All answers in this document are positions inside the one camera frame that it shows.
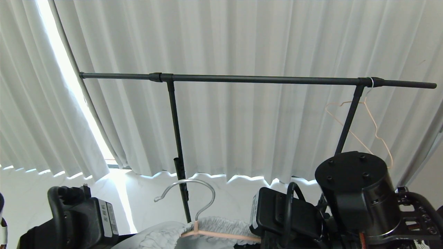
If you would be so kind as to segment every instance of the beige wall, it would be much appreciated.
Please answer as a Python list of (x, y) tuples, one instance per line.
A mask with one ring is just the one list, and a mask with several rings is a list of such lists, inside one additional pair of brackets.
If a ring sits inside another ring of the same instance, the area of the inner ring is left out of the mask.
[(436, 209), (443, 205), (443, 142), (410, 184), (409, 191), (423, 195)]

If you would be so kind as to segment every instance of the wall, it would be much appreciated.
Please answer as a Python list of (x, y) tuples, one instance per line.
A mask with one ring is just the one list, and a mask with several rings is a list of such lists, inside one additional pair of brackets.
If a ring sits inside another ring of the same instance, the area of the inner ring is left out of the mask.
[(426, 197), (436, 209), (443, 205), (443, 142), (410, 184), (409, 190)]
[[(143, 177), (127, 170), (111, 170), (111, 174), (96, 183), (79, 176), (67, 179), (50, 173), (39, 175), (36, 171), (6, 169), (1, 172), (1, 193), (5, 197), (4, 217), (8, 222), (9, 245), (15, 248), (19, 237), (34, 226), (52, 218), (47, 201), (47, 190), (52, 186), (79, 187), (87, 183), (94, 197), (113, 204), (119, 234), (136, 233), (165, 221), (186, 222), (179, 187), (172, 188), (165, 199), (154, 203), (154, 197), (177, 180), (176, 176), (161, 172), (155, 177)], [(201, 214), (222, 216), (249, 222), (252, 198), (261, 187), (269, 185), (260, 177), (236, 177), (226, 183), (224, 175), (198, 174), (197, 179), (210, 183), (216, 190), (214, 204)], [(320, 196), (315, 182), (295, 180), (307, 201), (314, 204)], [(286, 186), (278, 180), (270, 186), (286, 192)], [(194, 218), (197, 210), (210, 200), (210, 190), (200, 184), (188, 184), (190, 211)]]

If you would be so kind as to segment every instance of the pink clothes hanger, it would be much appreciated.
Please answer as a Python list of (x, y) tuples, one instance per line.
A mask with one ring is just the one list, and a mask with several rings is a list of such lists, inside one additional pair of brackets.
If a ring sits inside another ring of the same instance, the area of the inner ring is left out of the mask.
[(199, 183), (202, 185), (205, 185), (206, 187), (208, 187), (211, 192), (212, 192), (212, 199), (211, 201), (206, 204), (202, 209), (200, 209), (196, 216), (195, 216), (195, 222), (194, 222), (194, 230), (187, 232), (187, 233), (183, 233), (181, 235), (181, 237), (187, 237), (187, 236), (197, 236), (197, 235), (205, 235), (205, 236), (211, 236), (211, 237), (218, 237), (218, 238), (227, 238), (227, 239), (236, 239), (236, 240), (247, 240), (247, 241), (255, 241), (260, 243), (261, 239), (258, 237), (250, 237), (250, 236), (243, 236), (243, 235), (237, 235), (237, 234), (230, 234), (230, 233), (216, 233), (216, 232), (210, 232), (210, 231), (204, 231), (204, 230), (199, 230), (198, 229), (198, 216), (204, 211), (206, 210), (208, 207), (210, 207), (212, 205), (212, 203), (214, 203), (215, 200), (215, 190), (214, 188), (207, 182), (204, 182), (202, 180), (197, 180), (197, 179), (183, 179), (183, 180), (179, 180), (171, 185), (169, 185), (165, 191), (163, 192), (163, 194), (159, 197), (155, 197), (154, 198), (154, 202), (157, 202), (161, 199), (163, 199), (166, 194), (168, 193), (168, 191), (175, 185), (179, 185), (181, 183)]

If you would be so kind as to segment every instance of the garment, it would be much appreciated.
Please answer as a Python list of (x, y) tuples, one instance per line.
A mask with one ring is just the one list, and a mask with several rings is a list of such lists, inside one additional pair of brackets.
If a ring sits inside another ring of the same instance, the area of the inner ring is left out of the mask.
[[(228, 220), (222, 217), (205, 217), (198, 221), (200, 230), (231, 233), (256, 237), (249, 230), (249, 224), (240, 220)], [(256, 244), (253, 241), (233, 240), (208, 236), (188, 236), (181, 238), (182, 233), (194, 229), (194, 223), (164, 222), (150, 227), (137, 235), (128, 238), (112, 249), (232, 249), (235, 244)]]

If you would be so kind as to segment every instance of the pleated curtain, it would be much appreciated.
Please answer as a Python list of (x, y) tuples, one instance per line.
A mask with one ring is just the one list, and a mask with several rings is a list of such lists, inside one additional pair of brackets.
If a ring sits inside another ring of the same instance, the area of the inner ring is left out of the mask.
[(0, 164), (100, 179), (108, 166), (62, 75), (37, 1), (0, 6)]
[[(433, 90), (381, 87), (368, 95), (379, 136), (394, 157), (394, 183), (407, 181), (404, 177), (419, 168), (440, 128), (441, 1), (96, 0), (55, 1), (52, 8), (78, 71), (374, 76), (437, 83)], [(175, 171), (165, 83), (83, 83), (121, 166), (143, 175)], [(342, 129), (325, 106), (349, 101), (354, 92), (351, 86), (175, 86), (187, 176), (263, 175), (269, 182), (287, 182), (292, 175), (314, 178), (316, 167), (333, 156)], [(344, 121), (348, 108), (330, 111)], [(363, 106), (351, 130), (389, 164)], [(349, 135), (344, 151), (353, 150), (365, 151)]]

